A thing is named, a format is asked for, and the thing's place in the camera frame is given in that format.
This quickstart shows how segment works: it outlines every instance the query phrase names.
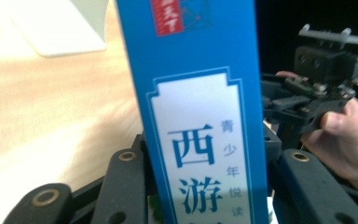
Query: hole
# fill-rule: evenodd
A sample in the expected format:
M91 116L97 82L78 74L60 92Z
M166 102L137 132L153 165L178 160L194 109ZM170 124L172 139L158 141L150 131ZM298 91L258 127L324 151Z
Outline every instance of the hole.
M336 213L336 219L342 224L354 224L353 218L343 213Z
M292 153L292 158L295 159L296 161L309 161L310 160L310 157L308 157L307 155L304 155L300 152Z
M109 224L120 224L123 223L125 220L126 214L123 212L117 212L109 218Z
M45 189L33 197L32 204L36 207L46 206L55 202L59 196L60 192L57 189Z
M121 153L118 158L121 161L132 161L135 158L136 154L133 152L123 152Z

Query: white label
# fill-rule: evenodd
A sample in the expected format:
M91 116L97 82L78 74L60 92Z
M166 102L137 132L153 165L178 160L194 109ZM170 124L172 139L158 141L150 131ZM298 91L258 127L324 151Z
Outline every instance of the white label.
M250 223L240 82L209 73L161 81L151 97L169 198L180 224Z

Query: black mechanical part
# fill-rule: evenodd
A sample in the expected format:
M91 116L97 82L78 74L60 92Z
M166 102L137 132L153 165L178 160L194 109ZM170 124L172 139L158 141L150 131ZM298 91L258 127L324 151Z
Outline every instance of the black mechanical part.
M5 219L5 224L66 224L72 217L72 193L64 184L46 184L26 194Z
M312 154L287 149L273 167L279 177L271 180L274 208L281 223L358 223L357 204Z
M284 83L282 77L261 76L264 118L271 124L279 124L277 135L282 149L298 148L303 133L320 129L325 112L341 112L349 100L336 95L314 99L296 95Z
M146 223L146 208L144 153L120 150L109 163L91 223Z
M264 144L266 148L266 164L277 161L282 153L282 142L266 124L264 124Z
M72 200L74 215L71 224L90 223L95 205L103 185L103 177L92 181L88 185L75 191Z
M316 39L313 46L296 49L295 68L299 78L288 78L288 87L296 94L313 98L325 97L336 91L351 99L358 85L358 54L344 50L346 44L358 45L358 36L347 28L340 34L312 31L306 24L299 35Z

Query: black plastic part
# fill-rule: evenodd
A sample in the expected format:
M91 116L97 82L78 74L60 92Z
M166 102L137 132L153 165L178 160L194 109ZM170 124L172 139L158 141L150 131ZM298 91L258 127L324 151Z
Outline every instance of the black plastic part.
M280 223L358 223L358 205L316 157L305 151L287 149L276 168L281 183L275 184L284 182L287 187L284 191L277 190L276 196L278 199L291 197L293 203L274 201L274 207L281 209L277 211ZM295 207L297 215L294 211L287 213L289 207Z
M302 127L293 123L283 122L277 131L278 137L282 140L282 150L288 148L299 148Z
M261 74L262 96L269 98L270 101L293 96L293 94L283 88L285 77L277 77L272 74Z
M287 108L294 107L296 105L304 105L310 101L309 97L306 96L292 96L288 98L282 98L272 101L272 108L276 110L284 110Z
M145 158L145 184L146 184L146 195L157 195L156 178L152 170L152 163L150 161L149 152L147 150L147 144L145 141L145 134L138 134L133 141L131 148L140 149L144 153Z
M277 161L282 153L282 142L266 124L264 124L264 146L266 148L266 164Z
M72 193L67 185L47 184L26 194L4 223L68 223L73 214L71 201Z
M144 153L115 153L109 163L91 223L143 224L147 221Z
M301 128L301 133L309 133L320 129L322 116L328 112L341 112L349 99L319 99L312 101L307 105L307 110L301 113L305 118L309 119L309 124Z
M72 200L72 207L75 211L71 224L90 223L95 205L100 194L103 177L94 180L88 185L75 191Z

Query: dark background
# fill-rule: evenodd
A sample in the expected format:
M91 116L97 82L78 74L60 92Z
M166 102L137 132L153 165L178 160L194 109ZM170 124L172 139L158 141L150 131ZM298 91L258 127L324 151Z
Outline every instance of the dark background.
M358 35L358 0L255 0L260 71L293 71L296 47L312 39L298 36L308 23L311 30ZM346 50L358 54L358 46ZM358 98L358 86L355 87Z

